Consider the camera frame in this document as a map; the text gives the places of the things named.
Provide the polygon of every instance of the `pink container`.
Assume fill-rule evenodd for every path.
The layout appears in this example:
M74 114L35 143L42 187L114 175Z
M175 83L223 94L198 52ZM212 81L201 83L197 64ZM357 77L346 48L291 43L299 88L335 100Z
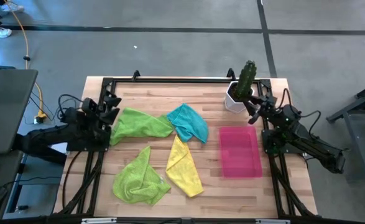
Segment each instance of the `pink container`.
M219 148L224 177L262 177L255 127L221 127Z

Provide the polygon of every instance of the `wooden table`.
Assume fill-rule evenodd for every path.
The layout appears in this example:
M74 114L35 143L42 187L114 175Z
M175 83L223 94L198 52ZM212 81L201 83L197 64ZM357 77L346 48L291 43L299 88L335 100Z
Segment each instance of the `wooden table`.
M98 101L102 79L103 77L87 77L83 98L90 97ZM272 92L280 102L283 89L288 88L287 80L284 78L270 80ZM227 87L228 84L214 83L118 83L116 94L122 98L119 105L121 109L131 107L152 116L160 116L174 110L182 103L187 103L204 118L210 131L207 144L203 145L195 138L188 142L204 192L189 198L165 174L167 159L176 132L167 138L125 138L116 146L110 147L105 154L95 216L276 218L277 211L269 161L262 149L263 125L261 119L258 119L254 125L257 129L263 177L224 179L221 176L218 130L222 126L248 125L249 119L247 112L233 114L224 108L224 95ZM152 148L151 166L167 179L171 190L154 206L145 203L124 203L112 193L114 176L146 146ZM68 156L61 183L63 183L66 170L74 155L75 152ZM86 157L87 153L82 152L71 169L65 194L67 202L81 185ZM307 208L316 213L312 187L304 160L295 154L286 154L286 162L292 188ZM283 190L281 194L284 208L287 210ZM86 206L88 206L89 199L90 194L88 193ZM58 191L54 212L61 208L62 184Z

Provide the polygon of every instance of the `microfiber cloth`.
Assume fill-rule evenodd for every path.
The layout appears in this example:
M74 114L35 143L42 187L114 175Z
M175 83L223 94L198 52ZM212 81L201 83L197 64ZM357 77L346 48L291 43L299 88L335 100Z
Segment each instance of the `microfiber cloth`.
M173 131L173 126L165 115L155 118L141 111L126 108L122 111L112 130L110 145L117 144L123 137L165 138Z
M147 146L116 175L113 182L115 196L127 203L154 205L170 190L169 184L149 165L149 156L150 147Z
M199 174L190 154L188 144L181 142L178 136L175 136L174 143L172 144L165 172L170 180L189 197L203 192Z
M203 144L206 144L208 138L207 123L186 103L171 111L167 118L175 126L181 141L187 142L192 136L196 136Z

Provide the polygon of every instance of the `cactus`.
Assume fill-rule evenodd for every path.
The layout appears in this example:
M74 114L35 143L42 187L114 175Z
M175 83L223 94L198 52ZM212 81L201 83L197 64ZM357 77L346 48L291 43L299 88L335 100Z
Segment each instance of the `cactus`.
M251 94L251 84L253 83L257 74L256 64L252 61L247 61L239 76L239 81L233 91L232 98L242 101L248 98Z

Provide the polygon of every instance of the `lime green towel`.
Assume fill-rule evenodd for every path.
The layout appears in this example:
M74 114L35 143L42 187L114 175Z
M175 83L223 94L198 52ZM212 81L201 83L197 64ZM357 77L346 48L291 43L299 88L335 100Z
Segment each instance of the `lime green towel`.
M115 196L127 203L146 202L154 205L170 186L149 165L150 147L147 146L128 164L113 182Z
M173 126L166 115L155 118L141 111L126 108L122 111L112 130L110 145L117 144L123 137L160 137L171 134Z

